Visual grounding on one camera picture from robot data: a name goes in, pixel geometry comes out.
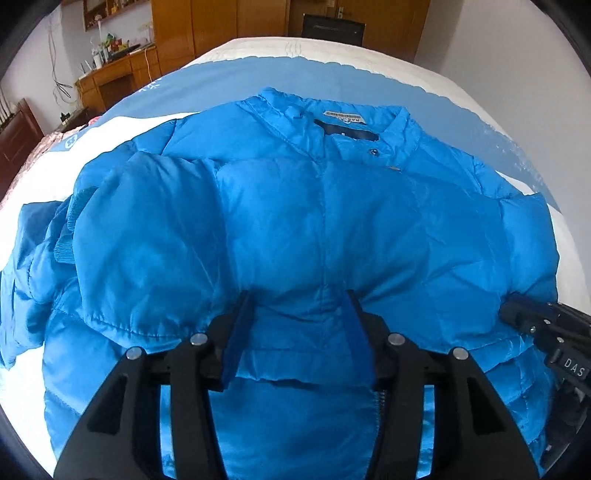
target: white wall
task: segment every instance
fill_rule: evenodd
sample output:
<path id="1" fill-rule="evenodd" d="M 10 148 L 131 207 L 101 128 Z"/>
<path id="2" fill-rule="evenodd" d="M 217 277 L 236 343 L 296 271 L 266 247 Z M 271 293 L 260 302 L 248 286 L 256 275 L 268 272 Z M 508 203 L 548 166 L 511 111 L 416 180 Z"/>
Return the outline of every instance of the white wall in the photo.
<path id="1" fill-rule="evenodd" d="M 107 20 L 101 28 L 102 39 L 99 39 L 98 28 L 92 28 L 88 32 L 84 31 L 82 15 L 82 2 L 75 2 L 62 7 L 63 25 L 65 25 L 64 48 L 67 52 L 70 67 L 77 77 L 82 74 L 80 62 L 84 63 L 87 60 L 90 63 L 92 60 L 91 40 L 97 45 L 101 40 L 105 39 L 107 33 L 112 33 L 124 41 L 145 37 L 146 32 L 140 31 L 139 27 L 152 21 L 152 6 L 150 2 L 146 2 L 131 8 L 112 20 Z"/>
<path id="2" fill-rule="evenodd" d="M 1 80 L 9 101 L 18 103 L 21 98 L 26 98 L 45 134 L 59 125 L 61 112 L 70 111 L 70 105 L 62 102 L 59 96 L 56 102 L 53 96 L 55 83 L 51 78 L 50 28 L 56 45 L 57 78 L 62 83 L 73 84 L 75 78 L 64 48 L 60 7 L 35 27 Z M 75 89 L 69 89 L 69 92 L 76 98 Z"/>
<path id="3" fill-rule="evenodd" d="M 47 134 L 60 124 L 60 113 L 71 112 L 79 107 L 76 88 L 68 89 L 73 103 L 63 102 L 56 93 L 51 77 L 48 32 L 51 27 L 56 45 L 56 76 L 65 84 L 74 85 L 82 75 L 79 64 L 92 60 L 91 39 L 99 43 L 98 29 L 84 31 L 82 1 L 65 7 L 57 7 L 45 17 L 27 38 L 0 80 L 7 99 L 18 103 L 22 98 L 33 110 L 43 133 Z M 133 40 L 146 35 L 139 27 L 152 20 L 150 2 L 131 8 L 129 11 L 107 21 L 102 28 L 124 40 Z"/>
<path id="4" fill-rule="evenodd" d="M 415 62 L 452 79 L 523 148 L 591 281 L 591 77 L 530 0 L 431 0 Z"/>

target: door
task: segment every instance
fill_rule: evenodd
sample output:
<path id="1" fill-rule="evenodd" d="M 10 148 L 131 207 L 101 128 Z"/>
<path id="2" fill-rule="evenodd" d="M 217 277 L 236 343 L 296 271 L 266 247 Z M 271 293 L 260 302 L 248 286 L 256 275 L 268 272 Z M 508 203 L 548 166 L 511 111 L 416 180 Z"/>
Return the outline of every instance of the door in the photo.
<path id="1" fill-rule="evenodd" d="M 152 0 L 152 20 L 162 75 L 195 58 L 191 0 Z"/>
<path id="2" fill-rule="evenodd" d="M 283 37 L 289 14 L 289 0 L 238 0 L 238 37 Z"/>
<path id="3" fill-rule="evenodd" d="M 345 20 L 365 23 L 363 46 L 413 61 L 430 0 L 337 0 Z"/>
<path id="4" fill-rule="evenodd" d="M 197 57 L 238 36 L 236 0 L 192 0 L 191 10 Z"/>

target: cable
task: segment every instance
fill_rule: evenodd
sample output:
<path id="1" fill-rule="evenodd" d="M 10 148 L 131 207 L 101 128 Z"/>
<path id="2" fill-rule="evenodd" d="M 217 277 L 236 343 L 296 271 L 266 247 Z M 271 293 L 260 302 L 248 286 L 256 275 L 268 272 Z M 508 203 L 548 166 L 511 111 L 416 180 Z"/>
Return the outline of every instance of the cable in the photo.
<path id="1" fill-rule="evenodd" d="M 148 49 L 144 49 L 144 57 L 146 57 L 146 65 L 148 66 L 148 76 L 150 77 L 150 83 L 153 82 L 152 74 L 150 73 L 150 63 L 148 62 Z"/>
<path id="2" fill-rule="evenodd" d="M 2 113 L 4 115 L 3 116 L 4 120 L 6 120 L 10 116 L 10 114 L 12 113 L 10 111 L 10 107 L 9 107 L 8 102 L 6 100 L 6 96 L 4 95 L 4 90 L 2 90 L 2 87 L 0 87 L 0 109 L 1 109 L 0 113 Z"/>
<path id="3" fill-rule="evenodd" d="M 51 24 L 51 16 L 48 19 L 47 25 L 48 25 L 49 57 L 51 59 L 51 78 L 53 79 L 53 82 L 56 84 L 56 86 L 53 89 L 53 98 L 56 101 L 56 105 L 59 107 L 61 107 L 61 106 L 57 100 L 56 93 L 60 96 L 60 100 L 63 103 L 68 103 L 69 105 L 72 105 L 72 104 L 78 102 L 77 99 L 73 99 L 72 95 L 67 90 L 67 89 L 72 89 L 73 86 L 68 85 L 67 83 L 60 82 L 57 79 L 57 75 L 56 75 L 57 51 L 56 51 L 56 42 L 54 41 L 54 38 L 53 38 L 53 25 Z"/>

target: blue bedsheet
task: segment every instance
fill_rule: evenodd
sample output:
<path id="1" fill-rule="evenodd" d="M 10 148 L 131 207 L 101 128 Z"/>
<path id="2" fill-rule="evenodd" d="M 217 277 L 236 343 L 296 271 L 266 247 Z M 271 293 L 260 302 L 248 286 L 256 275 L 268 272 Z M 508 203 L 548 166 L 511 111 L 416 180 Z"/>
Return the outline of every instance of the blue bedsheet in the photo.
<path id="1" fill-rule="evenodd" d="M 338 102 L 404 105 L 427 133 L 481 158 L 495 170 L 523 181 L 558 209 L 548 187 L 523 150 L 475 113 L 420 87 L 338 63 L 321 63 L 302 57 L 248 57 L 193 65 L 166 75 L 122 100 L 94 127 L 116 116 L 150 118 L 200 112 L 256 95 L 267 86 L 302 97 Z M 62 142 L 56 149 L 66 150 L 84 133 Z"/>

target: wooden desk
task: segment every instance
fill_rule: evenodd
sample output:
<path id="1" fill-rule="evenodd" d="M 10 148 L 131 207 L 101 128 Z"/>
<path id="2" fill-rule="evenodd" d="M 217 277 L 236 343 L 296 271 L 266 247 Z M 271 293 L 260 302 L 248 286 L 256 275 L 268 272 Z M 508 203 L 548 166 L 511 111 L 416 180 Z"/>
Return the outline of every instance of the wooden desk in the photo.
<path id="1" fill-rule="evenodd" d="M 112 61 L 76 82 L 84 107 L 105 113 L 114 104 L 160 78 L 155 45 Z"/>

